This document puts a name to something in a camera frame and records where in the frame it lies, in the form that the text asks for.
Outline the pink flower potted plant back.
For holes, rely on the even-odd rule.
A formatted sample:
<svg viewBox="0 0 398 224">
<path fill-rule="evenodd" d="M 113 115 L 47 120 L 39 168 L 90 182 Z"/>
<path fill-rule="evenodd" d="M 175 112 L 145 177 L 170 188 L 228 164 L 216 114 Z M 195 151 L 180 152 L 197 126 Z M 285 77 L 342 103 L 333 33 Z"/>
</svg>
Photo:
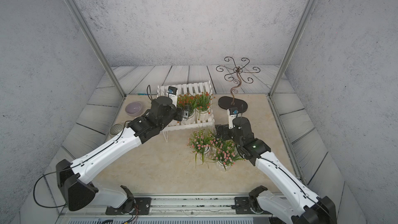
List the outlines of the pink flower potted plant back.
<svg viewBox="0 0 398 224">
<path fill-rule="evenodd" d="M 218 138 L 215 134 L 210 138 L 210 143 L 215 148 L 221 148 L 226 140 Z"/>
</svg>

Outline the pink flower potted plant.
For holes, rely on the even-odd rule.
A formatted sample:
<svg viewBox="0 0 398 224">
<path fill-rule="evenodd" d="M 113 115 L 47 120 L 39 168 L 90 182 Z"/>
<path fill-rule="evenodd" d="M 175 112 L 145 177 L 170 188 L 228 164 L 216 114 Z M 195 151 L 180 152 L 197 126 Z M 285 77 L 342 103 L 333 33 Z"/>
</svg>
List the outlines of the pink flower potted plant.
<svg viewBox="0 0 398 224">
<path fill-rule="evenodd" d="M 207 155 L 210 155 L 213 143 L 215 142 L 214 133 L 208 129 L 193 131 L 188 139 L 188 146 L 195 155 L 195 160 L 205 163 Z"/>
<path fill-rule="evenodd" d="M 226 140 L 218 138 L 215 134 L 210 138 L 210 143 L 215 148 L 221 148 Z"/>
<path fill-rule="evenodd" d="M 226 140 L 221 148 L 212 147 L 209 159 L 222 171 L 228 171 L 238 161 L 243 160 L 232 140 Z"/>
</svg>

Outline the pink flower potted plant front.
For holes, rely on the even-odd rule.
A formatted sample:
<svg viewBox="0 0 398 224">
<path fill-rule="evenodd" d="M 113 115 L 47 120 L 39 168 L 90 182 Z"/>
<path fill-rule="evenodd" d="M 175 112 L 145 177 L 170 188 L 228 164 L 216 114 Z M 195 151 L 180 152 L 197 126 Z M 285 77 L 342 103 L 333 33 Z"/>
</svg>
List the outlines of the pink flower potted plant front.
<svg viewBox="0 0 398 224">
<path fill-rule="evenodd" d="M 228 171 L 238 161 L 243 160 L 232 140 L 226 140 L 221 148 L 212 147 L 209 159 L 222 171 Z"/>
</svg>

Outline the red flower potted plant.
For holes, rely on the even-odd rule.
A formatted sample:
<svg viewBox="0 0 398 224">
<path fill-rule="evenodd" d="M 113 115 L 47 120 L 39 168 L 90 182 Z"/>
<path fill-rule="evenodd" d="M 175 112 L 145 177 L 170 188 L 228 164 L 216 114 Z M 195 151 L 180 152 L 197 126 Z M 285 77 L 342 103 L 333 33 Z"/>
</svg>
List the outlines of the red flower potted plant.
<svg viewBox="0 0 398 224">
<path fill-rule="evenodd" d="M 212 94 L 209 92 L 202 92 L 195 96 L 196 104 L 195 109 L 197 112 L 198 121 L 206 121 L 210 116 Z"/>
</svg>

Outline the white wooden slatted rack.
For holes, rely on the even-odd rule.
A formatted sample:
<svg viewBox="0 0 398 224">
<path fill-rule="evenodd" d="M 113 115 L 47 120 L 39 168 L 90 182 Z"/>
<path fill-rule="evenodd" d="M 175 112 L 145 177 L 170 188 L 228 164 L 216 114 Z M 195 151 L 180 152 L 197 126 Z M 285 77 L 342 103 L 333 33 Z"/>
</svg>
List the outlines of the white wooden slatted rack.
<svg viewBox="0 0 398 224">
<path fill-rule="evenodd" d="M 173 120 L 162 134 L 166 141 L 168 141 L 169 132 L 186 130 L 192 128 L 214 127 L 215 120 L 212 111 L 213 87 L 211 82 L 193 83 L 193 84 L 179 84 L 171 86 L 158 86 L 157 96 L 167 96 L 173 100 L 173 104 L 182 107 L 182 119 Z M 209 96 L 209 104 L 205 111 L 199 111 L 193 104 L 187 103 L 195 96 Z"/>
</svg>

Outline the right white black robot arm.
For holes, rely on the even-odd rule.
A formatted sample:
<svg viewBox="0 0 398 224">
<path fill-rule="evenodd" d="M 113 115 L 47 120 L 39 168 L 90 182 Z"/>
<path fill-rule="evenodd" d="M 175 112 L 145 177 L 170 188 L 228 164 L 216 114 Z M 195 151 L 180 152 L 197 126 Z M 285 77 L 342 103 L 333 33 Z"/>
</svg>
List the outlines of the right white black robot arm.
<svg viewBox="0 0 398 224">
<path fill-rule="evenodd" d="M 329 197 L 319 197 L 298 180 L 276 157 L 271 148 L 255 138 L 250 121 L 236 117 L 216 126 L 216 137 L 232 140 L 243 159 L 263 172 L 284 195 L 274 195 L 264 186 L 249 193 L 254 213 L 268 212 L 286 224 L 335 224 L 336 207 Z"/>
</svg>

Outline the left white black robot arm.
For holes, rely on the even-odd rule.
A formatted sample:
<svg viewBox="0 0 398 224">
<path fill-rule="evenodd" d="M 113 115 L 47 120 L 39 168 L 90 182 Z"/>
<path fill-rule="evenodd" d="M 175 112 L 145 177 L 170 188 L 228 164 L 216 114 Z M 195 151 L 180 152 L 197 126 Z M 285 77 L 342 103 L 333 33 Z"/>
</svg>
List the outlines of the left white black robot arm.
<svg viewBox="0 0 398 224">
<path fill-rule="evenodd" d="M 125 153 L 157 136 L 173 120 L 186 120 L 189 107 L 178 107 L 176 100 L 176 97 L 157 97 L 151 101 L 150 109 L 126 121 L 123 130 L 103 145 L 71 162 L 66 159 L 58 162 L 54 174 L 65 206 L 70 211 L 78 211 L 94 204 L 130 213 L 136 203 L 126 186 L 106 188 L 92 181 Z"/>
</svg>

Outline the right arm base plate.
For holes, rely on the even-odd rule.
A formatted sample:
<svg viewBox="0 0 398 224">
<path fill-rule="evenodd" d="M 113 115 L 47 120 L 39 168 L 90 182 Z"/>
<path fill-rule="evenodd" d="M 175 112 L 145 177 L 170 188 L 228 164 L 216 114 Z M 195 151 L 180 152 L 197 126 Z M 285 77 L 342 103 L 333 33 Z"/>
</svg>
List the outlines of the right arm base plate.
<svg viewBox="0 0 398 224">
<path fill-rule="evenodd" d="M 272 213 L 260 210 L 259 208 L 255 210 L 254 204 L 252 203 L 249 197 L 235 197 L 234 205 L 231 206 L 231 209 L 235 210 L 235 213 L 238 215 L 255 214 L 255 215 L 272 216 Z"/>
</svg>

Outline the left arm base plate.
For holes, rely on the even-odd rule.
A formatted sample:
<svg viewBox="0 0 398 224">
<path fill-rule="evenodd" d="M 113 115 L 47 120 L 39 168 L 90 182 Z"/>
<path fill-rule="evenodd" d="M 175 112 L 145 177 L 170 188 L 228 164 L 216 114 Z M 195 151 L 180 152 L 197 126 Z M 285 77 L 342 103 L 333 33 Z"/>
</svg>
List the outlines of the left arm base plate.
<svg viewBox="0 0 398 224">
<path fill-rule="evenodd" d="M 128 198 L 119 208 L 107 207 L 105 215 L 149 215 L 152 198 Z"/>
</svg>

